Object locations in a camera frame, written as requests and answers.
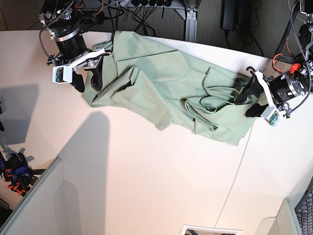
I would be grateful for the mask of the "patterned grey chair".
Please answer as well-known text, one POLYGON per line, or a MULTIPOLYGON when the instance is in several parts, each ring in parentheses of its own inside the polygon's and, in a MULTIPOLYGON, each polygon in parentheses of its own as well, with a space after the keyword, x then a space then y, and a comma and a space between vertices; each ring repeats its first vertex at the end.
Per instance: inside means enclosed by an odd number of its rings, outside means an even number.
POLYGON ((313 190, 307 191, 295 208, 303 235, 313 235, 313 190))

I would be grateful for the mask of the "black power adapter pair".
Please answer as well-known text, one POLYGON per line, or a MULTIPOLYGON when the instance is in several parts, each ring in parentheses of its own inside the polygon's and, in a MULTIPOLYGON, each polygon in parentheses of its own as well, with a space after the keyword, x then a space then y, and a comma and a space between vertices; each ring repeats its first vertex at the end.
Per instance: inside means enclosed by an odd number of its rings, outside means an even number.
POLYGON ((233 31, 235 25, 244 29, 251 27, 251 0, 222 0, 220 28, 233 31))

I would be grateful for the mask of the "light green T-shirt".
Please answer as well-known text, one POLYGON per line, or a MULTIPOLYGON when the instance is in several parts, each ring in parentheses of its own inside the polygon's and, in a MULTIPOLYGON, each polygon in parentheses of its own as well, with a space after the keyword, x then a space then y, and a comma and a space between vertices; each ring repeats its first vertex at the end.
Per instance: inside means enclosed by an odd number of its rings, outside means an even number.
POLYGON ((126 108, 158 130, 176 124, 231 145, 255 122, 245 113, 256 97, 235 103, 249 81, 244 75, 130 31, 117 31, 102 47, 112 52, 103 58, 102 88, 88 75, 83 93, 93 108, 126 108))

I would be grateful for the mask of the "aluminium frame post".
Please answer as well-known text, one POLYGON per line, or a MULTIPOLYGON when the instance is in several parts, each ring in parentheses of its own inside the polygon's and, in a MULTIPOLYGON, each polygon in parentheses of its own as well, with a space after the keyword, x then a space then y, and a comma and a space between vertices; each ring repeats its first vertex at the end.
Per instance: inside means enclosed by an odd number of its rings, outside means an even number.
POLYGON ((184 40, 187 42, 196 42, 197 36, 197 19, 198 10, 201 0, 183 0, 183 8, 176 8, 175 11, 184 19, 185 22, 185 36, 184 40))

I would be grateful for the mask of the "grey partition panel left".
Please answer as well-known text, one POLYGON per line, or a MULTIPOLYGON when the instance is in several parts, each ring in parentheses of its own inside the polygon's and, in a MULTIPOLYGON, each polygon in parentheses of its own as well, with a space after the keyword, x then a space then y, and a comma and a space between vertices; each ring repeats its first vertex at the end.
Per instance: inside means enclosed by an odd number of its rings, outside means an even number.
POLYGON ((20 201, 6 222, 2 235, 58 235, 54 197, 63 182, 63 165, 56 158, 20 201))

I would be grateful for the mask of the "grey partition panel right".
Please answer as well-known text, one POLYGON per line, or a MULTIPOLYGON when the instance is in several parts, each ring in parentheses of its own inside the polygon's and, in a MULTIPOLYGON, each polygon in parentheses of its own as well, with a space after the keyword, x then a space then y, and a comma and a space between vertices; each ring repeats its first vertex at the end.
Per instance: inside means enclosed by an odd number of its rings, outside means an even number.
POLYGON ((300 225, 290 201, 285 199, 268 235, 301 235, 300 225))

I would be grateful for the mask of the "grey partition panel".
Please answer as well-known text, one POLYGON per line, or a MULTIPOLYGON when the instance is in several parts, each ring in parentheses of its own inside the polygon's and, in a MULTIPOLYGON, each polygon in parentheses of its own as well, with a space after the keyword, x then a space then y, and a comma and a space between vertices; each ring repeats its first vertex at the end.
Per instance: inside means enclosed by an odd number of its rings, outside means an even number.
POLYGON ((54 197, 63 182, 63 165, 56 158, 20 201, 6 222, 2 235, 58 235, 54 197))
POLYGON ((290 201, 285 199, 268 235, 301 235, 300 225, 290 201))

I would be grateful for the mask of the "blue orange clamp pile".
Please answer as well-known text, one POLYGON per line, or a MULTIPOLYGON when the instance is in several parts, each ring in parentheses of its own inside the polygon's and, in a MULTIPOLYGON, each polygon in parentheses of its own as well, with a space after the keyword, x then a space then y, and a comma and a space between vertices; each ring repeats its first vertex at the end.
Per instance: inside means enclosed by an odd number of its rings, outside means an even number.
POLYGON ((32 170, 23 153, 11 153, 9 159, 0 154, 0 175, 9 183, 8 189, 25 197, 31 188, 32 170))

